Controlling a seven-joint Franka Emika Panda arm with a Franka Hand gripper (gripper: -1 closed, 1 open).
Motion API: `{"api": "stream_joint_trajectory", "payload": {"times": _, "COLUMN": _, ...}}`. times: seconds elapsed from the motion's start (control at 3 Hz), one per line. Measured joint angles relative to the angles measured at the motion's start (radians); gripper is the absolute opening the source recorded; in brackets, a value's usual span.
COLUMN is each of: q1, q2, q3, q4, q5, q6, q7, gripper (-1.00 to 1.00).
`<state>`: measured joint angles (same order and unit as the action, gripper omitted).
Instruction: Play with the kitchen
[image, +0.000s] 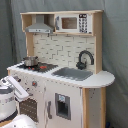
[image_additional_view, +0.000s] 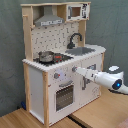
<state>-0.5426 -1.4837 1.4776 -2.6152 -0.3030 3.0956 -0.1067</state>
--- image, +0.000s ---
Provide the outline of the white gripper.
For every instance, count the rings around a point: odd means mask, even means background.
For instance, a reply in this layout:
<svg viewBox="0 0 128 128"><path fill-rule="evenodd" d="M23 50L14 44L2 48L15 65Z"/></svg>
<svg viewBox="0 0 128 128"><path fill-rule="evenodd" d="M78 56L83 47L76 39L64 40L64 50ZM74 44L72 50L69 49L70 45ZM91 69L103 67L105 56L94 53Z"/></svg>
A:
<svg viewBox="0 0 128 128"><path fill-rule="evenodd" d="M26 100L29 96L28 92L12 77L9 76L7 81L14 86L14 95L19 102Z"/></svg>

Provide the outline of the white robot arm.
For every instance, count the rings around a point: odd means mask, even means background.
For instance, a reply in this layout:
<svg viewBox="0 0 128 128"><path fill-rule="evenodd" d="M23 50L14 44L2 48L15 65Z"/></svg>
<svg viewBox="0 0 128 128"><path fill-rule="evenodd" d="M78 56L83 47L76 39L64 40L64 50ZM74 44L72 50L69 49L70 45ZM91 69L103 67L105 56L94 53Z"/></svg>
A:
<svg viewBox="0 0 128 128"><path fill-rule="evenodd" d="M37 128L27 115L17 114L16 102L25 101L29 94L12 76L0 80L0 128Z"/></svg>

